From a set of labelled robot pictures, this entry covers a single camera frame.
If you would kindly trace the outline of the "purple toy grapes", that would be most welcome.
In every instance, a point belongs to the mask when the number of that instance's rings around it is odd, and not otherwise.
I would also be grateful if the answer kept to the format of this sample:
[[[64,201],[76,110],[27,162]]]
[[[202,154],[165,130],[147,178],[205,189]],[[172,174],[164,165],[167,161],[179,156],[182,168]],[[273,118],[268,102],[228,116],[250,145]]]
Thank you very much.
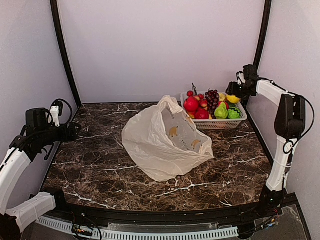
[[[204,95],[205,100],[207,101],[207,110],[211,117],[215,119],[215,110],[218,107],[218,102],[220,100],[220,96],[217,90],[208,89],[208,91]]]

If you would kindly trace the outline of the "green toy pear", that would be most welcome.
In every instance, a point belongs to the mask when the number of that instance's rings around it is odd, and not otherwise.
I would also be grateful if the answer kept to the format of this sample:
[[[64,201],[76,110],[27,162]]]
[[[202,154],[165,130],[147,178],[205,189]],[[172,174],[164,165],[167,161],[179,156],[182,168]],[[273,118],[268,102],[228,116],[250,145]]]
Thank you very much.
[[[217,107],[214,111],[216,119],[226,119],[228,117],[228,110],[224,107]]]

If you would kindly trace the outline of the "red cherry bunch toy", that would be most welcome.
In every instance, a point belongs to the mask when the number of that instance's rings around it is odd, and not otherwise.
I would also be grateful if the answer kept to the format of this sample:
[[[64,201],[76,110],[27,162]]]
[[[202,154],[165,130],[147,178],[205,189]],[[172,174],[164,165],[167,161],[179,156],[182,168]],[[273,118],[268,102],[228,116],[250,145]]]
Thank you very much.
[[[207,101],[205,100],[205,97],[203,94],[200,94],[198,93],[198,90],[197,90],[197,87],[195,86],[194,83],[191,84],[192,85],[192,90],[189,90],[186,94],[187,98],[188,97],[195,97],[197,100],[198,100],[198,109],[205,109],[207,110],[208,109],[208,103]]]

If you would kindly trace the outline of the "red toy apple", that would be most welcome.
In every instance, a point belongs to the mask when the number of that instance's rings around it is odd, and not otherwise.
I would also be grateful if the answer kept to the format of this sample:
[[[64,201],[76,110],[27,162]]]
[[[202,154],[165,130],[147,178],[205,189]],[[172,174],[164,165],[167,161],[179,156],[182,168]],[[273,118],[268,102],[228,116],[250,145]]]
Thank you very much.
[[[195,112],[199,107],[199,101],[194,96],[190,96],[184,101],[183,107],[187,112]]]
[[[210,118],[210,114],[207,110],[205,109],[199,109],[195,113],[195,119],[196,120],[208,120]]]

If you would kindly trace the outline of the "banana print plastic bag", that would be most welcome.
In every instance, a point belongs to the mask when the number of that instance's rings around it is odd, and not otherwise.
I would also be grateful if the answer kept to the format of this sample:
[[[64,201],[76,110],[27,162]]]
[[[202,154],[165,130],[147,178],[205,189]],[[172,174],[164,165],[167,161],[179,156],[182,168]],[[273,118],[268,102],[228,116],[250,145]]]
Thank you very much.
[[[134,163],[156,182],[183,176],[214,158],[212,139],[169,95],[132,117],[121,138]]]

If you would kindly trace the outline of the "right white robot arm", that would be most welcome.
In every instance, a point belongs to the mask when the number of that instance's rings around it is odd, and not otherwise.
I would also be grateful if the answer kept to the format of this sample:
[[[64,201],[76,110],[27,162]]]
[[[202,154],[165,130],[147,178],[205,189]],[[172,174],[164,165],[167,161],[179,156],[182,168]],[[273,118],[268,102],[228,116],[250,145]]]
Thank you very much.
[[[311,106],[304,96],[278,86],[274,81],[258,75],[255,65],[248,64],[236,73],[237,81],[230,82],[226,93],[240,99],[261,95],[277,106],[274,130],[277,148],[270,176],[263,187],[255,213],[266,217],[281,201],[292,167],[299,141],[309,132],[306,128],[306,105]]]

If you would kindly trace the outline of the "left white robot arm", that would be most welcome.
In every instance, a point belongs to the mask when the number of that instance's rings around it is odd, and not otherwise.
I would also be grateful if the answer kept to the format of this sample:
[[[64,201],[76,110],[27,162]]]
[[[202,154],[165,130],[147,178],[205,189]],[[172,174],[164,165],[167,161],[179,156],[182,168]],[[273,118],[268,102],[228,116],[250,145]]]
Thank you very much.
[[[8,208],[14,188],[37,155],[56,142],[78,138],[81,126],[74,122],[60,123],[60,112],[57,105],[27,110],[26,124],[0,164],[0,237],[3,240],[19,240],[30,224],[50,211],[60,218],[67,218],[71,213],[64,192],[55,188],[46,188],[24,203]]]

